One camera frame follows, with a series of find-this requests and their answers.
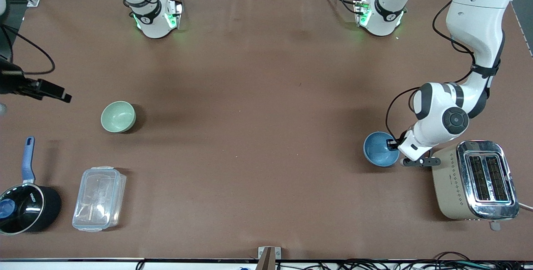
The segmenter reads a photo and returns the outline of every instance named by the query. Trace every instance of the brown tablecloth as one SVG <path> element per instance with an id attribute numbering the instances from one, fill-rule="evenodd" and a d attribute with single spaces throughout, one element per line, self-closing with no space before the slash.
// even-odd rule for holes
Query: brown tablecloth
<path id="1" fill-rule="evenodd" d="M 391 36 L 374 37 L 331 0 L 186 0 L 183 30 L 141 34 L 122 0 L 41 0 L 21 33 L 57 63 L 44 78 L 72 103 L 4 95 L 0 188 L 20 183 L 23 142 L 36 137 L 37 183 L 63 198 L 45 232 L 0 237 L 8 257 L 248 258 L 283 247 L 285 258 L 533 259 L 533 213 L 500 232 L 439 211 L 428 169 L 378 168 L 365 137 L 384 130 L 400 91 L 463 76 L 470 57 L 432 31 L 448 0 L 410 0 Z M 444 31 L 445 16 L 438 26 Z M 511 9 L 487 108 L 461 139 L 505 150 L 518 198 L 533 203 L 531 56 Z M 26 71 L 48 61 L 17 39 Z M 100 114 L 135 104 L 132 133 L 114 135 Z M 400 133 L 415 122 L 401 99 Z M 127 175 L 119 225 L 79 232 L 72 214 L 83 171 Z"/>

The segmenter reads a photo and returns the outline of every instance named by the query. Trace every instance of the black saucepan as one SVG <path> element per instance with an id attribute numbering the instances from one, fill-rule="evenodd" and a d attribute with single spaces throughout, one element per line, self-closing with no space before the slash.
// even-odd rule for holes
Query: black saucepan
<path id="1" fill-rule="evenodd" d="M 22 183 L 0 196 L 0 234 L 39 232 L 57 218 L 61 209 L 59 194 L 50 187 L 34 185 L 32 169 L 35 138 L 28 137 L 22 157 Z"/>

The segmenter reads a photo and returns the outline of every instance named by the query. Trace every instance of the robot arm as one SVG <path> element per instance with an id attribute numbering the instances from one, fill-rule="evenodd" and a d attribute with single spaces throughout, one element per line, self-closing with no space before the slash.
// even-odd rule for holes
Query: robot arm
<path id="1" fill-rule="evenodd" d="M 0 25 L 4 25 L 8 14 L 9 0 L 0 0 Z M 9 27 L 2 27 L 2 29 L 13 32 Z M 4 59 L 0 59 L 0 94 L 24 95 L 38 100 L 50 97 L 66 103 L 72 99 L 72 96 L 67 94 L 61 86 L 47 80 L 26 78 L 21 67 Z M 6 106 L 0 103 L 0 116 L 5 113 Z"/>
<path id="2" fill-rule="evenodd" d="M 418 160 L 434 146 L 459 137 L 485 108 L 504 46 L 501 20 L 510 0 L 453 0 L 446 25 L 455 40 L 472 47 L 475 62 L 463 84 L 429 82 L 415 93 L 418 121 L 398 149 Z"/>
<path id="3" fill-rule="evenodd" d="M 174 0 L 126 0 L 137 27 L 149 38 L 162 38 L 178 28 L 182 2 Z"/>
<path id="4" fill-rule="evenodd" d="M 400 25 L 403 10 L 408 0 L 362 0 L 356 11 L 358 26 L 376 36 L 390 35 Z"/>

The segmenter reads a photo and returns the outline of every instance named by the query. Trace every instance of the clear plastic container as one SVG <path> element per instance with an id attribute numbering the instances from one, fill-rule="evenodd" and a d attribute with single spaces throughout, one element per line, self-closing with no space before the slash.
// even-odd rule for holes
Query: clear plastic container
<path id="1" fill-rule="evenodd" d="M 72 226 L 99 232 L 118 224 L 126 176 L 109 166 L 93 167 L 82 176 Z"/>

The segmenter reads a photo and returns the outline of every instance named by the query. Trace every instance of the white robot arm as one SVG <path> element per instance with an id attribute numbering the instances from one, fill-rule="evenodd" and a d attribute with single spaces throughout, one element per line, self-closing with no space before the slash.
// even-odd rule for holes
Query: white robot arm
<path id="1" fill-rule="evenodd" d="M 505 42 L 501 20 L 509 1 L 451 2 L 446 26 L 455 40 L 472 48 L 475 60 L 463 84 L 429 82 L 415 93 L 413 108 L 418 121 L 398 139 L 398 149 L 410 160 L 418 160 L 434 146 L 459 137 L 468 127 L 470 119 L 485 108 Z M 396 27 L 396 24 L 394 27 L 383 25 L 384 21 L 381 25 L 373 25 L 372 20 L 375 19 L 367 19 L 370 27 L 381 28 L 381 33 L 374 33 L 377 35 L 391 33 Z"/>
<path id="2" fill-rule="evenodd" d="M 174 0 L 126 0 L 137 27 L 149 38 L 162 38 L 179 26 L 182 2 Z"/>
<path id="3" fill-rule="evenodd" d="M 362 15 L 356 16 L 356 23 L 376 36 L 390 35 L 400 25 L 408 0 L 364 0 L 368 6 L 358 8 Z"/>

